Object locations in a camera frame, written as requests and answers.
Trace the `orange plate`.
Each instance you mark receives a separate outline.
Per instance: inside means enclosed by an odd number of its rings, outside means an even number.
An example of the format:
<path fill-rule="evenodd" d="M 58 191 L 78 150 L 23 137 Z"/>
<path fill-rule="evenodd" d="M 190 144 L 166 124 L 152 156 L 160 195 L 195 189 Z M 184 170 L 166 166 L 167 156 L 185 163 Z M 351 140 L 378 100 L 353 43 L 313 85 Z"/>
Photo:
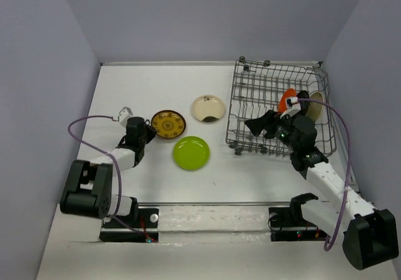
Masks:
<path fill-rule="evenodd" d="M 285 112 L 286 111 L 286 99 L 287 98 L 292 98 L 292 97 L 295 97 L 295 96 L 296 96 L 296 90 L 295 89 L 293 89 L 293 88 L 287 89 L 283 93 L 283 95 L 282 95 L 282 97 L 280 99 L 280 102 L 279 102 L 279 105 L 278 105 L 278 111 L 280 113 Z"/>

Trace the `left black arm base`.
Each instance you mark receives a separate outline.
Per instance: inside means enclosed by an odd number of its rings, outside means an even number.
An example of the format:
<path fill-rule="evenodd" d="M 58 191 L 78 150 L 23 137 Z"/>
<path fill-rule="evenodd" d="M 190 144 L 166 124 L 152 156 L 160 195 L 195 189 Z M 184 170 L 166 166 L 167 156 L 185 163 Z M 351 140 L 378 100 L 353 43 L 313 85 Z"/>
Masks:
<path fill-rule="evenodd" d="M 102 242 L 156 243 L 159 241 L 159 208 L 139 207 L 138 215 L 130 213 L 104 220 L 99 233 Z"/>

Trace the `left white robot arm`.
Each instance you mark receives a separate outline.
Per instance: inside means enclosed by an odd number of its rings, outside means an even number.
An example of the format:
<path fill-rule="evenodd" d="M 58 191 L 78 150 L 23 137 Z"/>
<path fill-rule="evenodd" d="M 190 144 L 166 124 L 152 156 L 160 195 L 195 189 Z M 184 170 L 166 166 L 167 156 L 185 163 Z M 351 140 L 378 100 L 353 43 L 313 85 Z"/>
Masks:
<path fill-rule="evenodd" d="M 102 153 L 97 162 L 74 160 L 71 163 L 60 199 L 64 214 L 103 219 L 109 215 L 113 176 L 117 176 L 118 194 L 114 215 L 122 225 L 131 227 L 138 221 L 138 210 L 131 205 L 120 208 L 122 171 L 136 167 L 145 155 L 145 147 L 156 136 L 156 129 L 142 117 L 128 117 L 125 135 L 117 147 L 106 152 L 88 142 L 82 144 Z"/>

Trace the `black plate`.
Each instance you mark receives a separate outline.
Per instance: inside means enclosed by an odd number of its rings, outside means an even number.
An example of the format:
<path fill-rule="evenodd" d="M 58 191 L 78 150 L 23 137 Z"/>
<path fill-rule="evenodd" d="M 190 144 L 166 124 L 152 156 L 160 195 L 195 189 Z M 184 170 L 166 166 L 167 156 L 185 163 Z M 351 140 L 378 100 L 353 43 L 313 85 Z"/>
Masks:
<path fill-rule="evenodd" d="M 301 107 L 301 111 L 300 114 L 305 116 L 308 112 L 309 109 L 309 99 L 310 99 L 310 94 L 308 93 L 308 91 L 306 90 L 301 90 L 297 96 L 298 98 L 298 102 L 300 104 Z"/>

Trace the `cream floral plate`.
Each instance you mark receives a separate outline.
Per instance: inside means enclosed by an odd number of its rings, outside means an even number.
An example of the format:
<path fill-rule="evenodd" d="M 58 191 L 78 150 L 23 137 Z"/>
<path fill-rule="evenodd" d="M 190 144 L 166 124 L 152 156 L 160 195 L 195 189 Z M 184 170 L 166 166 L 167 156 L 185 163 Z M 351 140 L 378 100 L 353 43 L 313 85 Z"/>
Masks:
<path fill-rule="evenodd" d="M 323 113 L 325 102 L 324 96 L 320 91 L 312 92 L 306 116 L 316 122 Z"/>

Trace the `brown yellow patterned plate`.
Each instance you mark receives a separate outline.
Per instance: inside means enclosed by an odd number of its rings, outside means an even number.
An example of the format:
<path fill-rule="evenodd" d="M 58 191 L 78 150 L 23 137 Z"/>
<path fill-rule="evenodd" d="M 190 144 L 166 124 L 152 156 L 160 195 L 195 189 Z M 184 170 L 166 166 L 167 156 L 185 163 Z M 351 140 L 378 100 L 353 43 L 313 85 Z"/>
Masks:
<path fill-rule="evenodd" d="M 170 140 L 181 136 L 187 128 L 187 123 L 180 113 L 162 110 L 152 117 L 151 126 L 156 129 L 159 138 Z"/>

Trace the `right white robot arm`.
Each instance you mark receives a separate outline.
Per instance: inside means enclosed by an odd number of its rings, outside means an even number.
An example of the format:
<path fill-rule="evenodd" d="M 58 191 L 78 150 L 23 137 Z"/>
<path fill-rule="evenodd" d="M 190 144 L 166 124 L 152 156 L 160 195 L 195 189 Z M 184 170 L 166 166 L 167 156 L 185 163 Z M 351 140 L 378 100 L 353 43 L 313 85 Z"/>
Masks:
<path fill-rule="evenodd" d="M 302 225 L 308 221 L 324 231 L 325 251 L 340 242 L 348 262 L 358 270 L 398 257 L 394 215 L 387 209 L 375 208 L 349 187 L 347 177 L 338 175 L 315 145 L 317 131 L 313 120 L 299 114 L 286 117 L 269 110 L 244 123 L 254 136 L 263 133 L 266 139 L 276 138 L 287 146 L 294 169 L 331 204 L 327 208 L 318 199 L 296 204 L 288 210 L 292 223 Z"/>

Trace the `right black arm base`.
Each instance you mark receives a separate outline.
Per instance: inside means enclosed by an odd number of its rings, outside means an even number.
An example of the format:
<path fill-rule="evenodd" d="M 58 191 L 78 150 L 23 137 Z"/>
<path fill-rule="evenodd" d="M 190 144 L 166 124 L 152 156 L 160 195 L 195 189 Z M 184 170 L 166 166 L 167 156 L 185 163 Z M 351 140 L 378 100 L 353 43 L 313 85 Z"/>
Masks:
<path fill-rule="evenodd" d="M 303 219 L 301 206 L 318 197 L 312 193 L 293 197 L 287 206 L 270 207 L 268 227 L 272 242 L 324 241 L 327 234 Z"/>

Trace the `grey wire dish rack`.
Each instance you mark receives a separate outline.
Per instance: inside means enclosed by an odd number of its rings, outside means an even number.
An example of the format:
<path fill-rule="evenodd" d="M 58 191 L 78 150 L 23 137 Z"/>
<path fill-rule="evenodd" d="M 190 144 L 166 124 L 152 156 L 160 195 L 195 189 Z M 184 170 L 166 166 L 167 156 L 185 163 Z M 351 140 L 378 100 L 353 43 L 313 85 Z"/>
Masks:
<path fill-rule="evenodd" d="M 290 150 L 278 139 L 266 140 L 264 134 L 255 137 L 246 120 L 277 110 L 281 97 L 288 89 L 309 94 L 320 92 L 329 100 L 328 75 L 317 65 L 286 65 L 269 60 L 250 61 L 240 57 L 234 65 L 229 103 L 226 143 L 235 155 L 246 152 L 287 157 Z"/>

